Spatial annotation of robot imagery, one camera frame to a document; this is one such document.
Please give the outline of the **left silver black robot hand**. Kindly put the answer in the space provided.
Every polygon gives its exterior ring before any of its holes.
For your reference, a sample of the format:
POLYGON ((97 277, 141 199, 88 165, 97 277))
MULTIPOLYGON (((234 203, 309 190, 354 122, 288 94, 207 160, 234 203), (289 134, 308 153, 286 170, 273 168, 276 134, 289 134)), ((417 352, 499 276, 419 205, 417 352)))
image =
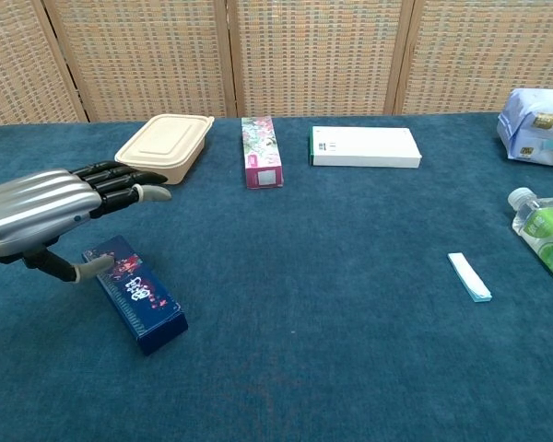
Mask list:
POLYGON ((79 283, 114 265, 103 255, 68 262, 49 248, 70 230, 132 204, 166 202, 167 178, 107 160, 81 169, 47 169, 0 184, 0 263, 27 268, 67 283, 79 283))

